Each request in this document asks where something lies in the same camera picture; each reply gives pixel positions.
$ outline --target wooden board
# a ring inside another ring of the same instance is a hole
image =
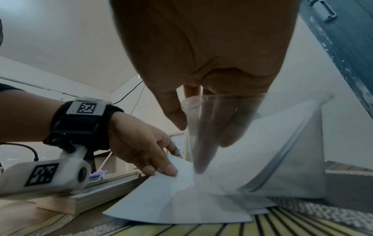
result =
[[[89,186],[70,194],[33,199],[32,202],[36,203],[39,208],[77,215],[130,193],[147,179],[147,176],[139,176],[134,171],[130,172],[131,175],[123,177],[125,174],[122,174],[121,178],[118,178],[118,175],[109,176],[114,180]]]

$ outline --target clear plastic cup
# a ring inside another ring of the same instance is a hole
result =
[[[323,197],[321,105],[332,97],[279,93],[195,96],[183,101],[200,190]]]

